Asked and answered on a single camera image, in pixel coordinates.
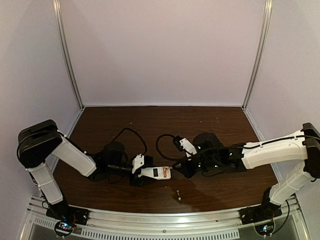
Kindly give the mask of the orange black battery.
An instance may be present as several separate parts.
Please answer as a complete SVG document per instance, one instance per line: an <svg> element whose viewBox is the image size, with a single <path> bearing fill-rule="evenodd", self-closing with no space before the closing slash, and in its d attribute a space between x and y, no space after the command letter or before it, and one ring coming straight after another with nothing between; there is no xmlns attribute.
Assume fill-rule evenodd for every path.
<svg viewBox="0 0 320 240"><path fill-rule="evenodd" d="M177 194L177 199L178 199L179 201L181 201L181 200L182 200L182 198L181 198L180 191L179 191L179 190L177 190L177 191L176 191L176 194Z"/></svg>
<svg viewBox="0 0 320 240"><path fill-rule="evenodd" d="M171 169L169 167L163 167L163 177L168 179L171 177Z"/></svg>

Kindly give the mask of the white remote control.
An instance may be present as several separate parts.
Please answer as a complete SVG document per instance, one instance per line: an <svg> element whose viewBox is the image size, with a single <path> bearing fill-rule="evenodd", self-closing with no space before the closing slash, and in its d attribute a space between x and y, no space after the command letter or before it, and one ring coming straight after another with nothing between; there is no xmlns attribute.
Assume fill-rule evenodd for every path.
<svg viewBox="0 0 320 240"><path fill-rule="evenodd" d="M167 166L154 166L154 167L146 167L143 168L138 175L139 178L141 177L148 177L151 179L155 179L157 181L162 181L162 180L169 180L170 178L164 178L163 176L163 167Z"/></svg>

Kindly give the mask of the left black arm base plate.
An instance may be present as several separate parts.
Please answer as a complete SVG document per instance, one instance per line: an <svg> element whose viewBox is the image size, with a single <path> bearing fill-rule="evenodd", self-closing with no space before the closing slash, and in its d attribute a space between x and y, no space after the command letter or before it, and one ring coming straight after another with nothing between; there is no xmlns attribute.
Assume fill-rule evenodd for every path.
<svg viewBox="0 0 320 240"><path fill-rule="evenodd" d="M55 204L49 206L46 216L71 224L85 226L88 221L89 212L85 208Z"/></svg>

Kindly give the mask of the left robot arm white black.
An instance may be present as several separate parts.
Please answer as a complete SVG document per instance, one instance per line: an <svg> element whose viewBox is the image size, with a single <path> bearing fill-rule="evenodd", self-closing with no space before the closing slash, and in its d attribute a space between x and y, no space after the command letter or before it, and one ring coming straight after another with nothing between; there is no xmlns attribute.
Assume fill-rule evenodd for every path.
<svg viewBox="0 0 320 240"><path fill-rule="evenodd" d="M125 146L115 138L101 151L90 154L60 132L55 121L48 119L21 130L17 139L17 159L43 194L49 211L56 219L67 219L73 210L47 165L50 157L65 162L93 182L108 180L111 176L128 178L132 186L155 181L142 174L143 170L151 168L153 158L138 154L137 162L142 165L134 168L134 161L129 160Z"/></svg>

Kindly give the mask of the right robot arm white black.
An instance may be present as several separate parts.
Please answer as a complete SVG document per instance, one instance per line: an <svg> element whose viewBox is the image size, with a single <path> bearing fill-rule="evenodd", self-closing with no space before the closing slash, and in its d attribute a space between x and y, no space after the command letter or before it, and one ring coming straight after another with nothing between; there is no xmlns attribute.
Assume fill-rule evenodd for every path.
<svg viewBox="0 0 320 240"><path fill-rule="evenodd" d="M197 172L221 169L223 173L245 172L273 163L296 160L298 164L279 183L269 187L258 207L272 212L304 185L320 177L320 133L310 122L287 136L260 142L223 146L213 133L202 133L190 144L195 153L172 168L190 179Z"/></svg>

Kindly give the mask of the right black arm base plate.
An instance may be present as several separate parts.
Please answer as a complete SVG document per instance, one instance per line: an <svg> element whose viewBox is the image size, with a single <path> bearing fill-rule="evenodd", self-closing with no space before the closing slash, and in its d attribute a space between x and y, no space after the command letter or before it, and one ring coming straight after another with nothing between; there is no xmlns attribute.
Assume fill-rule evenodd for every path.
<svg viewBox="0 0 320 240"><path fill-rule="evenodd" d="M260 204L257 206L242 208L238 211L243 225L270 220L282 215L280 205L273 203Z"/></svg>

